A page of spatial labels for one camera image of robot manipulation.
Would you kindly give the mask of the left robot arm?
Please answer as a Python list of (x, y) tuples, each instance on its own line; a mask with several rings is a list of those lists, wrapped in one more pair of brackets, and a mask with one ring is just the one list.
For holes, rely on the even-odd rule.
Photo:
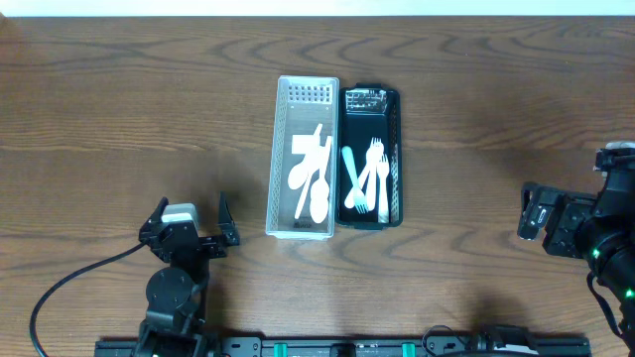
[(139, 241), (168, 266), (146, 286), (148, 307), (140, 324), (135, 357), (220, 356), (222, 343), (205, 332), (209, 261), (227, 256), (240, 244), (225, 195), (219, 196), (217, 226), (211, 236), (198, 234), (198, 215), (191, 203), (170, 204), (164, 197), (139, 230)]

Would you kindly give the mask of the white fork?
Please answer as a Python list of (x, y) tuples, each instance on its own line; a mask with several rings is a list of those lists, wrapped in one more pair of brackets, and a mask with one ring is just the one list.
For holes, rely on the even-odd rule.
[(377, 165), (379, 178), (378, 222), (389, 222), (389, 205), (387, 194), (387, 177), (390, 173), (390, 165), (386, 155), (383, 155)]
[(376, 205), (376, 171), (377, 164), (381, 159), (384, 152), (384, 145), (380, 138), (372, 138), (371, 145), (369, 147), (369, 153), (367, 154), (367, 166), (369, 167), (366, 199), (369, 211), (373, 211)]

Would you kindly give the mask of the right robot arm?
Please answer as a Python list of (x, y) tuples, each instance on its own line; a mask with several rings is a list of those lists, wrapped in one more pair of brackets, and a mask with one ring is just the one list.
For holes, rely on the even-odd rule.
[(593, 169), (605, 174), (597, 194), (562, 190), (527, 181), (521, 189), (517, 235), (534, 240), (551, 256), (582, 259), (586, 281), (608, 288), (620, 302), (617, 321), (608, 302), (594, 297), (609, 328), (634, 350), (634, 145), (613, 143), (596, 151)]

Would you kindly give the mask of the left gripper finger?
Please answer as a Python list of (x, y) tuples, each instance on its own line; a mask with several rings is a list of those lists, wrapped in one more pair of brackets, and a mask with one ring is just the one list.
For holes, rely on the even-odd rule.
[(224, 236), (227, 246), (238, 246), (240, 244), (240, 235), (229, 211), (224, 192), (219, 194), (217, 225)]
[(163, 230), (164, 223), (162, 220), (162, 216), (168, 205), (169, 200), (166, 197), (162, 197), (157, 207), (146, 221), (147, 232), (160, 232)]

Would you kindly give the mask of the white spoon long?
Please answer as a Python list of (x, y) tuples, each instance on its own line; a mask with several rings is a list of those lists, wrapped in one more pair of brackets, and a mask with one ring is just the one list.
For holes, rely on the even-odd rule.
[(322, 148), (320, 156), (320, 166), (318, 169), (318, 179), (311, 188), (310, 214), (316, 224), (322, 223), (328, 213), (329, 186), (326, 182), (326, 170), (331, 152), (332, 137), (327, 136), (325, 146)]

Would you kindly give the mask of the white spoon top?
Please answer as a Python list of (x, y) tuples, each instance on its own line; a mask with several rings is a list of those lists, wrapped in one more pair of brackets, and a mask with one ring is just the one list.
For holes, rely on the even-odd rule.
[(330, 140), (331, 137), (327, 136), (326, 145), (323, 147), (319, 144), (319, 138), (313, 138), (311, 150), (307, 152), (303, 160), (305, 178), (301, 193), (301, 200), (305, 200), (307, 198), (315, 171), (322, 166), (325, 155), (330, 153)]

